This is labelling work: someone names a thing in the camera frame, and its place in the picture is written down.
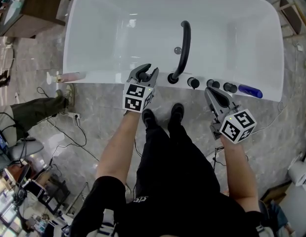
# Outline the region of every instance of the marble floor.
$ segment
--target marble floor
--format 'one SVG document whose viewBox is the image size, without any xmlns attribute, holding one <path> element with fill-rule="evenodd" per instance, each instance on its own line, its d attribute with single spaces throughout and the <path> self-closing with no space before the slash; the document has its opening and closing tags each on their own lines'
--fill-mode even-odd
<svg viewBox="0 0 306 237">
<path fill-rule="evenodd" d="M 295 0 L 306 14 L 306 1 Z M 63 3 L 60 17 L 68 18 L 70 3 Z M 14 44 L 15 60 L 10 71 L 9 87 L 0 89 L 0 105 L 14 104 L 15 93 L 19 94 L 20 102 L 42 97 L 37 93 L 37 87 L 42 87 L 49 96 L 55 90 L 64 88 L 61 84 L 46 84 L 46 73 L 55 75 L 62 72 L 64 40 L 66 28 L 55 26 L 41 32 L 36 39 L 17 39 Z M 287 178 L 287 167 L 293 157 L 306 148 L 304 131 L 306 128 L 306 38 L 299 39 L 304 47 L 303 52 L 296 52 L 297 40 L 285 40 L 285 71 L 283 87 L 283 105 L 249 97 L 235 96 L 245 108 L 250 109 L 258 121 L 258 129 L 264 129 L 244 142 L 249 163 L 254 170 L 258 182 L 259 194 L 266 189 L 282 183 Z M 87 136 L 85 148 L 97 158 L 108 143 L 124 111 L 122 106 L 123 85 L 119 84 L 75 84 L 75 112 L 81 114 L 81 128 Z M 172 105 L 181 102 L 185 106 L 183 125 L 192 141 L 208 156 L 215 147 L 220 145 L 210 133 L 209 124 L 213 119 L 207 107 L 203 91 L 157 87 L 154 101 L 150 108 L 160 121 L 166 121 Z M 279 115 L 279 109 L 285 109 Z M 53 118 L 60 129 L 79 143 L 84 142 L 84 136 L 67 116 L 58 115 Z M 71 141 L 65 138 L 51 124 L 42 122 L 31 129 L 30 134 L 44 143 L 40 157 L 46 163 L 57 145 L 67 145 Z M 136 142 L 140 149 L 145 143 L 144 125 L 140 122 L 136 134 Z M 219 159 L 224 162 L 223 154 Z M 140 157 L 135 153 L 127 183 L 131 194 L 136 179 L 136 170 Z M 62 173 L 61 179 L 66 180 L 72 194 L 77 194 L 85 181 L 91 186 L 94 181 L 97 161 L 81 148 L 69 146 L 58 148 L 54 154 L 55 163 Z M 216 174 L 221 185 L 221 191 L 227 189 L 226 168 L 217 165 Z"/>
</svg>

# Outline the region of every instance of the faucet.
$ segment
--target faucet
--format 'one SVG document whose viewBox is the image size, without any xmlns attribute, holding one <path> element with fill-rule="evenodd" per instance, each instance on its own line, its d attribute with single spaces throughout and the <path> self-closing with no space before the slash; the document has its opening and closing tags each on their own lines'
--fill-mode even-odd
<svg viewBox="0 0 306 237">
<path fill-rule="evenodd" d="M 182 40 L 182 49 L 181 49 L 181 56 L 179 65 L 174 73 L 171 73 L 168 75 L 168 82 L 171 84 L 175 84 L 179 80 L 179 76 L 184 71 L 189 51 L 190 51 L 190 42 L 191 42 L 191 27 L 188 21 L 184 20 L 181 23 L 181 26 L 183 27 L 183 40 Z"/>
</svg>

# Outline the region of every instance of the blue bottle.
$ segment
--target blue bottle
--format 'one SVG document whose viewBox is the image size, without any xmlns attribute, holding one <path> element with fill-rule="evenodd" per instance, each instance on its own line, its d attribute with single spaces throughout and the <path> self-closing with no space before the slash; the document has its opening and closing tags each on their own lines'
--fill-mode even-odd
<svg viewBox="0 0 306 237">
<path fill-rule="evenodd" d="M 259 89 L 240 84 L 238 90 L 253 97 L 262 98 L 262 92 Z"/>
</svg>

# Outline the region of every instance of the desk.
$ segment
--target desk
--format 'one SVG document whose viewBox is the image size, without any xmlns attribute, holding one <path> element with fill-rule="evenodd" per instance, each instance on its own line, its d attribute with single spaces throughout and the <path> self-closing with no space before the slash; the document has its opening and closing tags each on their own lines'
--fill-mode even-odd
<svg viewBox="0 0 306 237">
<path fill-rule="evenodd" d="M 0 17 L 0 36 L 32 38 L 55 24 L 65 25 L 56 19 L 61 0 L 20 0 L 20 7 L 13 8 L 12 1 Z"/>
</svg>

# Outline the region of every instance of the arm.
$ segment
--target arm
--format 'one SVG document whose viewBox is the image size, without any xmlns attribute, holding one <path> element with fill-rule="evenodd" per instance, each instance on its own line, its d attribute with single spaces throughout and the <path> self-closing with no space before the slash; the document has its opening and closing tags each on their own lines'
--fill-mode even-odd
<svg viewBox="0 0 306 237">
<path fill-rule="evenodd" d="M 118 130 L 103 151 L 97 167 L 96 178 L 112 176 L 125 185 L 139 117 L 140 113 L 136 112 L 129 112 L 123 117 Z"/>
<path fill-rule="evenodd" d="M 260 211 L 255 175 L 248 164 L 243 146 L 221 136 L 227 169 L 230 197 L 248 211 Z"/>
</svg>

